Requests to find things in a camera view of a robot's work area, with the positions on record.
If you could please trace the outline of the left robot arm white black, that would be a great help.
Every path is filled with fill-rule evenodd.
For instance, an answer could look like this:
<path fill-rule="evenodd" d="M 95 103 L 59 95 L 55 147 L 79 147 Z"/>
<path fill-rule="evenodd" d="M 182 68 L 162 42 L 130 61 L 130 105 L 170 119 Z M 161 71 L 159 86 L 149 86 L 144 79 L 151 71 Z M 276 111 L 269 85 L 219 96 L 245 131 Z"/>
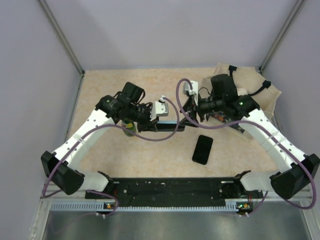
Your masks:
<path fill-rule="evenodd" d="M 94 190 L 102 198 L 114 191 L 111 179 L 101 172 L 81 173 L 78 167 L 91 147 L 110 128 L 119 128 L 124 119 L 148 126 L 168 114 L 167 98 L 143 103 L 143 88 L 126 82 L 115 95 L 105 95 L 95 105 L 82 126 L 54 151 L 45 151 L 41 157 L 47 181 L 54 183 L 60 192 L 72 195 L 78 191 Z"/>

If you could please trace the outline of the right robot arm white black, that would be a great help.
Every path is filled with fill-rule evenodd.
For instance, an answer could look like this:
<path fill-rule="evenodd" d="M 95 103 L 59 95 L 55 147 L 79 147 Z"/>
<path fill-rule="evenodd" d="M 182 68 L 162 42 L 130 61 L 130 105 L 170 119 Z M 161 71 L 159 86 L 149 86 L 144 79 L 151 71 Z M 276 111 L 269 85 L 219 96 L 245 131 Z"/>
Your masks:
<path fill-rule="evenodd" d="M 195 126 L 199 123 L 190 118 L 196 114 L 200 120 L 213 112 L 223 112 L 232 118 L 227 126 L 239 125 L 250 134 L 273 159 L 276 172 L 246 171 L 239 175 L 239 182 L 233 185 L 233 192 L 239 198 L 245 198 L 251 191 L 272 191 L 284 200 L 289 200 L 307 185 L 311 185 L 312 194 L 317 196 L 314 177 L 320 165 L 315 154 L 307 155 L 295 147 L 266 117 L 260 105 L 244 90 L 236 87 L 228 74 L 220 74 L 210 80 L 211 95 L 201 98 L 198 83 L 186 78 L 183 93 L 188 97 L 185 106 L 180 105 L 182 114 Z"/>

